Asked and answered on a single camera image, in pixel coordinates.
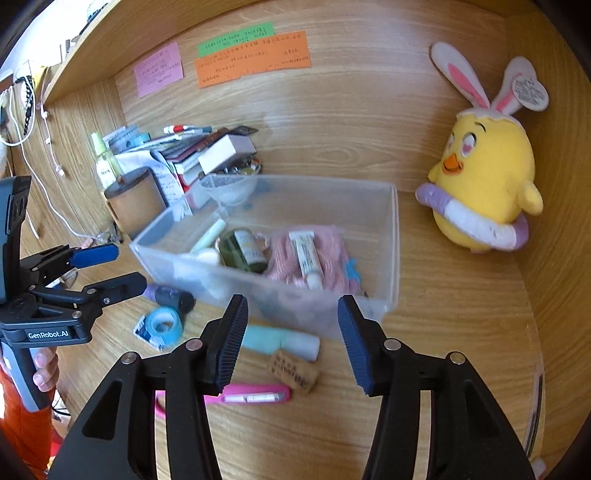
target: tape roll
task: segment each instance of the tape roll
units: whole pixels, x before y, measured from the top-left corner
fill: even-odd
[[[183,336],[183,323],[178,312],[170,307],[152,310],[145,320],[150,336],[160,338],[165,346],[177,343]]]

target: pink sticky note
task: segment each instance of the pink sticky note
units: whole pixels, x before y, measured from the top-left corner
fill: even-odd
[[[178,44],[174,41],[142,60],[134,67],[134,73],[140,98],[180,80],[183,65]]]

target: human hand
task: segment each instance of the human hand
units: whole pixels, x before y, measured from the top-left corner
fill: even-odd
[[[55,388],[57,379],[60,376],[60,368],[57,366],[58,357],[56,350],[56,347],[41,348],[34,358],[35,366],[39,370],[33,375],[33,383],[42,392],[49,392]],[[0,355],[0,367],[2,367],[7,377],[11,378],[10,371],[5,365],[2,355]]]

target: orange sticky note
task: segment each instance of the orange sticky note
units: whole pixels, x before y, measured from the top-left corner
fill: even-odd
[[[199,88],[242,75],[311,67],[306,32],[293,32],[225,48],[195,60]]]

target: marker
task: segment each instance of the marker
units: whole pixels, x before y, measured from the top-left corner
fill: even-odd
[[[165,134],[178,134],[186,130],[201,131],[201,133],[207,134],[212,132],[212,127],[196,127],[195,125],[169,125],[164,127]]]

